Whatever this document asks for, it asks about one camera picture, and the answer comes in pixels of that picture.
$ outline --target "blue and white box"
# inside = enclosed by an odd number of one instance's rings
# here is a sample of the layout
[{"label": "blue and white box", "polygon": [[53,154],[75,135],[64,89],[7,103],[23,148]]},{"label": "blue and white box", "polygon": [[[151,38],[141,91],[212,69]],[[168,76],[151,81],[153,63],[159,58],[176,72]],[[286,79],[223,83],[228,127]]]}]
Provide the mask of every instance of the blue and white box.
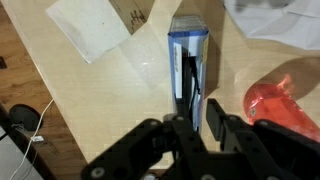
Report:
[{"label": "blue and white box", "polygon": [[200,132],[209,31],[198,16],[178,16],[168,38],[175,111]]}]

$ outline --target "wooden table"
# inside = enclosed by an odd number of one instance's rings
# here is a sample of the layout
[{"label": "wooden table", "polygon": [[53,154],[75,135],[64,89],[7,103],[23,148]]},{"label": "wooden table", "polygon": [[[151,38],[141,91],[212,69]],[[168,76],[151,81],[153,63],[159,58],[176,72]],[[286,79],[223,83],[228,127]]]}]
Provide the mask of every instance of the wooden table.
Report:
[{"label": "wooden table", "polygon": [[[312,58],[320,52],[245,39],[220,0],[194,1],[156,0],[147,24],[86,64],[45,14],[55,0],[2,0],[88,162],[142,120],[172,112],[167,32],[174,13],[199,14],[210,29],[207,98],[245,118],[246,90],[261,78],[280,82],[289,74],[293,97],[320,124],[320,59]],[[202,137],[208,149],[217,149],[205,119]]]}]

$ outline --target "white paper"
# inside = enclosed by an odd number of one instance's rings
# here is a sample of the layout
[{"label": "white paper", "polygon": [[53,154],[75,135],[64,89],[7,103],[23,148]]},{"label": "white paper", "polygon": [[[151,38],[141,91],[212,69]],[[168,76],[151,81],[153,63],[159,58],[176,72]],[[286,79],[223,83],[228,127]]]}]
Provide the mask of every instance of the white paper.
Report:
[{"label": "white paper", "polygon": [[87,63],[130,37],[108,0],[59,0],[47,9],[47,14]]},{"label": "white paper", "polygon": [[225,0],[224,4],[248,38],[320,49],[319,0]]}]

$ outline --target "white envelope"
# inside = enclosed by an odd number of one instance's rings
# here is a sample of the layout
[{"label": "white envelope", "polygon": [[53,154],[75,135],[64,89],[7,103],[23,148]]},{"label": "white envelope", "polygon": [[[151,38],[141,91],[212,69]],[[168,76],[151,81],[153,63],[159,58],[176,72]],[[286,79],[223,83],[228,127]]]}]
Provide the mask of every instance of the white envelope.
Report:
[{"label": "white envelope", "polygon": [[248,38],[320,49],[320,0],[224,0],[224,5]]}]

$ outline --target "floor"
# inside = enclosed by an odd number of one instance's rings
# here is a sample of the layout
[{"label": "floor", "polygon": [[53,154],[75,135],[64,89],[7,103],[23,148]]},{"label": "floor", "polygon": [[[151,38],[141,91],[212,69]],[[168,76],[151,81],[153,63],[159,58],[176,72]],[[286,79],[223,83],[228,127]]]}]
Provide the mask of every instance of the floor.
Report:
[{"label": "floor", "polygon": [[[15,104],[26,104],[41,114],[51,100],[50,93],[1,3],[0,56],[8,67],[0,69],[3,107],[8,111]],[[87,162],[55,104],[48,109],[38,134],[45,141],[34,146],[56,179],[79,179]]]}]

